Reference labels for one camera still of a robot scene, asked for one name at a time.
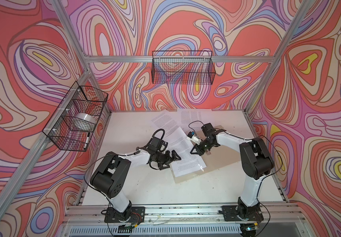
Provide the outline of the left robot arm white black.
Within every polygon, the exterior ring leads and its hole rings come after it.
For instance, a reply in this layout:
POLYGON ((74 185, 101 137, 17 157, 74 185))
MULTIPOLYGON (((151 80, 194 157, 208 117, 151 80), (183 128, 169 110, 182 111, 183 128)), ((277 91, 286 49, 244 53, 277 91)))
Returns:
POLYGON ((156 163, 155 170, 164 170, 170 168, 170 164, 177 161, 181 161, 181 157, 175 150, 152 151, 139 148, 129 155, 109 152, 93 172, 89 184, 106 197, 115 211, 118 213, 128 212, 132 204, 122 189, 129 169, 144 165, 153 168, 152 163, 156 163))

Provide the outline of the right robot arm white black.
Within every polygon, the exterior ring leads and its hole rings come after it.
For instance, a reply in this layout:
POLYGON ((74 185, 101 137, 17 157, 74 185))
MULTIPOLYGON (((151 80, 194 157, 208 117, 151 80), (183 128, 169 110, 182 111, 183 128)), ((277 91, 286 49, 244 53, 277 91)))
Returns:
POLYGON ((225 146, 240 153, 242 169, 246 174, 243 191, 238 198, 237 214, 244 218, 259 210, 258 195, 262 181, 271 174, 274 160, 263 139, 239 138, 233 134, 222 132, 207 135, 204 140, 195 141, 190 154, 202 156, 213 147, 225 146))

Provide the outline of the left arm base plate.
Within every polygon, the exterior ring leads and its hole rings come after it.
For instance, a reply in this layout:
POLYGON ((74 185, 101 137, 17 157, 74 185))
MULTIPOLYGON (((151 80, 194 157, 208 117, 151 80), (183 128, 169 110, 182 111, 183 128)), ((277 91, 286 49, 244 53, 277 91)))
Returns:
POLYGON ((105 223, 132 223, 139 224, 145 220, 144 206, 129 206, 124 212, 118 212, 113 207, 101 211, 105 216, 105 223))

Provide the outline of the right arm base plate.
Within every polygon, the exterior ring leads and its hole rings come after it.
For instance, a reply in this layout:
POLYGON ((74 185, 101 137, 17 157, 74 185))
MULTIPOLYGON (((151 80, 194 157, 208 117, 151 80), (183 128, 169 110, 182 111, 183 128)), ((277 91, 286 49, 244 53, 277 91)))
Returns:
POLYGON ((225 221, 262 222, 264 220, 259 205, 247 207, 245 205, 224 205, 218 211, 225 221))

